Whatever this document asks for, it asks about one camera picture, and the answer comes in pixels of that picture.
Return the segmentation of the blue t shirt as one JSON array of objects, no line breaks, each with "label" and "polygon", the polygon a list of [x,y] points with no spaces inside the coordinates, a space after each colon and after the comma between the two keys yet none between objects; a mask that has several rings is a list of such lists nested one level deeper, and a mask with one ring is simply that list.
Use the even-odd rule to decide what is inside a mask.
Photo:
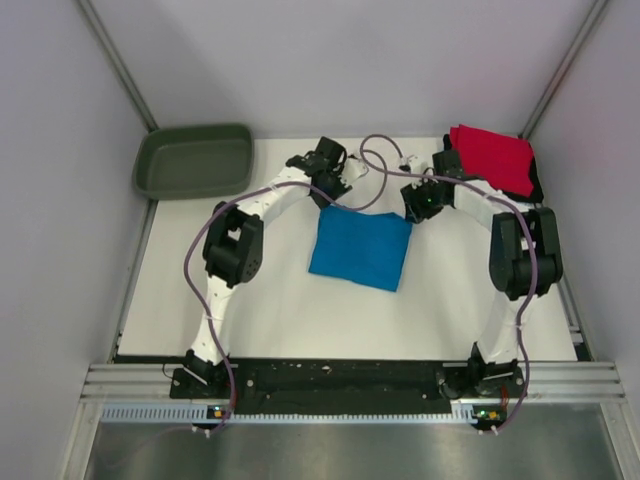
[{"label": "blue t shirt", "polygon": [[328,207],[318,219],[309,272],[395,292],[411,233],[412,225],[395,213]]}]

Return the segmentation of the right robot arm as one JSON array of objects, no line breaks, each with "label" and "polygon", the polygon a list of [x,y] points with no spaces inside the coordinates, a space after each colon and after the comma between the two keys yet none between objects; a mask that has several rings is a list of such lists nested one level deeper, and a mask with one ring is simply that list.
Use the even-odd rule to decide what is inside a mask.
[{"label": "right robot arm", "polygon": [[401,190],[406,220],[419,224],[451,207],[490,234],[488,270],[495,296],[489,319],[465,370],[445,377],[445,393],[454,398],[471,392],[487,396],[509,385],[522,387],[528,374],[518,366],[528,357],[523,343],[525,311],[563,275],[555,213],[519,203],[485,179],[466,173],[452,149],[434,154],[430,161],[403,157],[399,168],[411,178]]}]

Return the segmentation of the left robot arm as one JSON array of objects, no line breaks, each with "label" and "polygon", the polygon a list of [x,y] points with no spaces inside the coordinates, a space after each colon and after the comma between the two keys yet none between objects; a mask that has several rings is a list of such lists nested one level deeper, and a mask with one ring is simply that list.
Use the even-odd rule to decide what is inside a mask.
[{"label": "left robot arm", "polygon": [[367,173],[368,167],[360,159],[349,156],[338,142],[322,137],[315,149],[288,159],[264,187],[215,207],[195,239],[203,243],[207,275],[204,294],[189,276],[194,246],[189,247],[183,264],[187,285],[203,307],[201,324],[185,355],[184,368],[203,395],[220,394],[226,387],[226,372],[232,373],[223,346],[224,317],[234,291],[253,280],[262,265],[266,228],[305,198],[320,208],[330,205]]}]

